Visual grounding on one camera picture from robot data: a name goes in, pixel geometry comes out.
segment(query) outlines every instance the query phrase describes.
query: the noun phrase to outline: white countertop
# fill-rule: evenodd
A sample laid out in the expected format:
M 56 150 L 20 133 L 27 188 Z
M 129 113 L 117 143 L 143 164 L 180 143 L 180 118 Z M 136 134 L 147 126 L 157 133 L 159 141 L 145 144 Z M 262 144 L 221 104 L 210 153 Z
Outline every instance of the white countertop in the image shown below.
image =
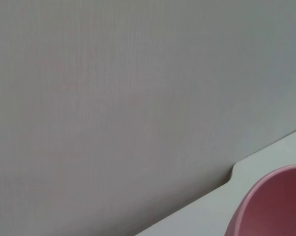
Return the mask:
M 296 164 L 296 132 L 237 162 L 226 184 L 137 236 L 223 236 L 249 189 L 264 175 Z

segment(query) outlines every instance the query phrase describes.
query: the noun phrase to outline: white surface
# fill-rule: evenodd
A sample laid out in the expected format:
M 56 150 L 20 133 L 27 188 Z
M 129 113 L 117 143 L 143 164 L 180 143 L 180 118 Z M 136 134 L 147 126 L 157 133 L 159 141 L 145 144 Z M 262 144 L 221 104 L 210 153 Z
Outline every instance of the white surface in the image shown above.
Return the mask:
M 138 236 L 223 236 L 249 189 L 267 173 L 292 164 L 296 164 L 296 132 L 237 162 L 229 182 Z
M 296 0 L 0 0 L 1 236 L 134 235 L 293 130 Z

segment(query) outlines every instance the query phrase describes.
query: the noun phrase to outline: pink bowl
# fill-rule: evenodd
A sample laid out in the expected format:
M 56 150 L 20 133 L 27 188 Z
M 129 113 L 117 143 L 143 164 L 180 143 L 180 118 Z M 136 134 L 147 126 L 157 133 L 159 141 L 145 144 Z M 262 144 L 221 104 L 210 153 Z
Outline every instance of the pink bowl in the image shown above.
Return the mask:
M 225 236 L 296 236 L 296 165 L 261 178 L 243 198 Z

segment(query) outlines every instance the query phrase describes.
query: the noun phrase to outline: gray wall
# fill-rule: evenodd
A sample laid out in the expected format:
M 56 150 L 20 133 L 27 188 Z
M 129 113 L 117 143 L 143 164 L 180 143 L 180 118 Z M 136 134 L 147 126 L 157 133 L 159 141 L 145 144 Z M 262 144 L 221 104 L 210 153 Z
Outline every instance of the gray wall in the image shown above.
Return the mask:
M 0 0 L 0 235 L 132 235 L 296 130 L 296 0 Z

